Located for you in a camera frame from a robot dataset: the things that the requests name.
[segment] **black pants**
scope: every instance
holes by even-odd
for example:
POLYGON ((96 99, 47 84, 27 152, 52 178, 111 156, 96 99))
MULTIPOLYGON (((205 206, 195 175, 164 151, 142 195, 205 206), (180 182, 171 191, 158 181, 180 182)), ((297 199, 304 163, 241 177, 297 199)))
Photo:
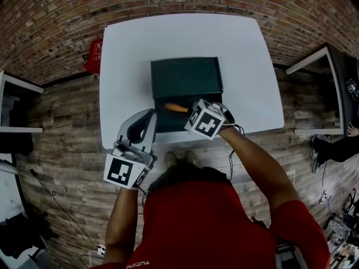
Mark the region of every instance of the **black pants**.
POLYGON ((320 165, 329 159, 342 163, 353 155, 359 154, 359 136, 345 137, 334 143, 316 138, 313 146, 315 151, 319 153, 318 162, 320 165))
POLYGON ((214 168, 198 168, 185 161, 178 161, 177 165, 171 166, 150 185, 149 194, 161 190, 164 187, 186 182, 188 180, 207 180, 212 182, 225 182, 231 185, 225 173, 214 168))

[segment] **white desk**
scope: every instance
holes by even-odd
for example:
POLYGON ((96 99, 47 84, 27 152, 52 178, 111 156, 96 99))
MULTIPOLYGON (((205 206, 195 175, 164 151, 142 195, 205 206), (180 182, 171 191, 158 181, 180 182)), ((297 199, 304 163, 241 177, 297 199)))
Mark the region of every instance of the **white desk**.
MULTIPOLYGON (((121 124, 154 108, 150 61, 218 57, 224 93, 245 132, 284 125, 273 65, 257 22, 217 14, 141 18, 105 29, 100 73, 102 144, 112 149, 121 124)), ((190 132, 160 133, 156 143, 202 139, 190 132)))
MULTIPOLYGON (((34 86, 32 84, 29 84, 27 82, 23 82, 21 80, 18 80, 14 77, 8 76, 4 74, 4 71, 0 72, 0 122, 1 122, 1 111, 2 111, 2 103, 4 98, 4 87, 5 82, 14 84, 19 87, 23 87, 25 89, 43 93, 44 89, 41 87, 34 86)), ((24 128, 24 127, 9 127, 1 125, 0 123, 0 132, 12 132, 12 133, 20 133, 20 132, 30 132, 30 133, 41 133, 43 132, 42 128, 24 128)))

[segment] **hand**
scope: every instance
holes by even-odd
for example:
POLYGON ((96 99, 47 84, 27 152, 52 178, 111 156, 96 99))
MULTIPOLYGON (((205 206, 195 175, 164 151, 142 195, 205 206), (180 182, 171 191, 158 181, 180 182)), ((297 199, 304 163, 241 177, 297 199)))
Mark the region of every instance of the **hand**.
POLYGON ((349 123, 348 137, 356 137, 356 136, 359 136, 359 128, 356 128, 352 125, 352 123, 349 123))

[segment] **person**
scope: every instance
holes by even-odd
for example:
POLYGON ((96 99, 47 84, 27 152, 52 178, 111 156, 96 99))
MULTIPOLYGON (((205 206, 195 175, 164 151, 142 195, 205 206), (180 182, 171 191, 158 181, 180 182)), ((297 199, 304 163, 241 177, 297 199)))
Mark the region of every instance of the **person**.
POLYGON ((316 136, 311 140, 310 157, 314 160, 313 172, 317 173, 321 165, 327 160, 335 160, 340 163, 350 157, 359 154, 359 128, 352 123, 348 126, 348 136, 337 142, 323 141, 316 136))
POLYGON ((134 251, 137 190, 121 188, 98 268, 276 268, 279 240, 299 248, 309 269, 325 269, 329 249, 283 168, 234 127, 220 131, 269 202, 269 229, 246 216, 231 182, 212 168, 165 155, 168 170, 149 187, 142 243, 134 251))

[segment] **red shirt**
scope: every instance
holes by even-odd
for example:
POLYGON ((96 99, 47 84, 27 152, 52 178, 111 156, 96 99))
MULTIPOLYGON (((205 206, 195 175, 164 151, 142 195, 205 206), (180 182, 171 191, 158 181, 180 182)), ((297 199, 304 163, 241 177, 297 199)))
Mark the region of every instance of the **red shirt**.
POLYGON ((230 185, 176 184, 147 199, 142 243, 126 268, 275 268, 275 236, 294 242, 309 269, 327 267, 326 239, 302 202, 280 205, 266 229, 248 219, 230 185))

